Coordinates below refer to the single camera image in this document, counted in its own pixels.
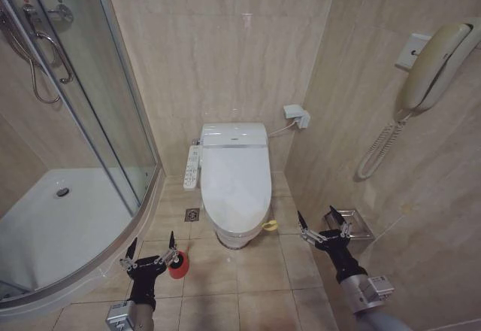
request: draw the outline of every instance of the shower hose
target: shower hose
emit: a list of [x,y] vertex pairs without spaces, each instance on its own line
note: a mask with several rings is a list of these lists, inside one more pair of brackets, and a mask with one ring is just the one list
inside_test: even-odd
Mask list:
[[28,64],[30,64],[30,73],[32,76],[32,89],[35,95],[40,102],[45,104],[53,104],[60,100],[60,96],[52,100],[46,100],[41,97],[38,93],[37,88],[37,75],[35,73],[35,67],[40,67],[40,64],[35,60],[34,56],[28,50],[28,47],[22,44],[20,40],[19,32],[14,28],[12,21],[8,18],[7,14],[3,11],[0,11],[0,25],[2,25],[2,31],[7,39],[8,44],[14,50],[14,52],[22,59],[24,59]]

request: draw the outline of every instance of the toilet bowl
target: toilet bowl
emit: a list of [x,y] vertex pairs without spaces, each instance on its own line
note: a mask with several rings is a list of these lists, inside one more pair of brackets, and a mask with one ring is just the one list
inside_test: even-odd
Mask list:
[[242,248],[261,232],[271,203],[264,124],[204,124],[201,144],[205,211],[219,241],[228,248]]

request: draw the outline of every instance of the robotic arm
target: robotic arm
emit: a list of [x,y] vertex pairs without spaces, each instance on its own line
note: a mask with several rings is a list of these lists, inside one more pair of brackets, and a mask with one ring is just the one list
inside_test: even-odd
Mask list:
[[336,268],[337,282],[343,288],[347,303],[358,322],[360,331],[409,331],[411,328],[387,314],[378,311],[394,291],[394,287],[385,276],[368,277],[358,261],[347,249],[350,241],[351,225],[334,207],[330,213],[340,229],[314,232],[308,229],[306,221],[298,212],[301,237],[315,248],[325,251]]
[[187,256],[177,249],[174,233],[167,252],[133,261],[137,239],[127,249],[126,258],[120,264],[134,281],[128,300],[110,307],[105,322],[112,331],[153,331],[153,312],[156,310],[154,286],[165,270],[172,278],[182,278],[189,269]]

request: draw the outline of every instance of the shower enclosure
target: shower enclosure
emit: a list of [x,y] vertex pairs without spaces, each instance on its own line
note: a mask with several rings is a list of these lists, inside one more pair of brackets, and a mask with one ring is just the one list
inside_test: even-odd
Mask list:
[[0,320],[86,292],[162,174],[110,0],[0,0]]

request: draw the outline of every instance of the bidet control panel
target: bidet control panel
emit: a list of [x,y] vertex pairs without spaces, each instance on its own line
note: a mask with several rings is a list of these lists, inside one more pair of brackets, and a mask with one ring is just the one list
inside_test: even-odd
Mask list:
[[183,189],[193,190],[197,187],[198,164],[201,160],[201,145],[191,145],[187,158],[186,174],[183,178]]

